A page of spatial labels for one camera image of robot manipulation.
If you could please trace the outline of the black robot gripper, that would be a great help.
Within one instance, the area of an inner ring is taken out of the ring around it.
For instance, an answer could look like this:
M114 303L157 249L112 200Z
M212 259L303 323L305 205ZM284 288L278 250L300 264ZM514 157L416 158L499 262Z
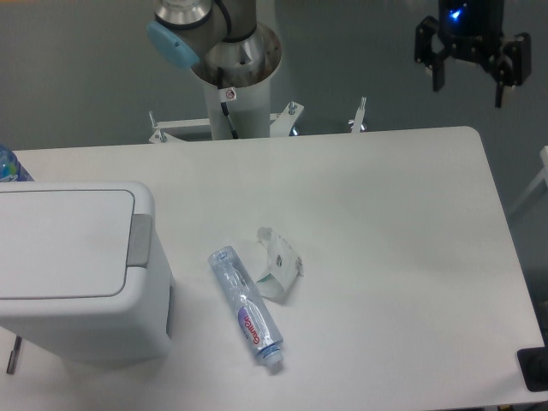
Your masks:
M445 84L448 57L486 65L496 82L495 107L503 105L504 90L521 86L532 73L532 37L529 33L503 36L504 1L438 1L438 21L425 17L415 28L414 60L432 72L432 90ZM438 35L443 48L435 52Z

